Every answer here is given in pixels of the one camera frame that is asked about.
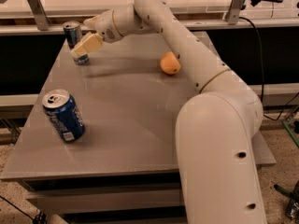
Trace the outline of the white rounded gripper body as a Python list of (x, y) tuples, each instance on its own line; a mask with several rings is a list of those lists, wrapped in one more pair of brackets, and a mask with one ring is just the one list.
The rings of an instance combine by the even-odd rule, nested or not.
[(108, 10), (93, 18), (94, 30), (102, 36), (107, 43), (114, 43), (123, 39), (123, 36), (116, 27), (113, 15), (114, 11)]

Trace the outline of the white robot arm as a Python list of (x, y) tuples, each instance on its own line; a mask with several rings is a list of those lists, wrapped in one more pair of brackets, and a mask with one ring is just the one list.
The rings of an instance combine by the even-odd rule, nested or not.
[(267, 224), (251, 144), (263, 121), (257, 94), (171, 12), (134, 0), (85, 20), (78, 57), (128, 35), (159, 33), (197, 93), (178, 113), (176, 150), (188, 224)]

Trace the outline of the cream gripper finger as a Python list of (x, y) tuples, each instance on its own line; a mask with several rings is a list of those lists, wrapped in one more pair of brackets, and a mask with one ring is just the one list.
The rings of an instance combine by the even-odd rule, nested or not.
[(86, 19), (83, 23), (87, 28), (96, 30), (97, 29), (97, 21), (99, 18), (100, 18), (100, 16), (97, 15), (97, 16), (91, 17), (89, 19)]
[(100, 49), (103, 43), (102, 36), (89, 32), (79, 42), (71, 45), (70, 53), (73, 58), (79, 58)]

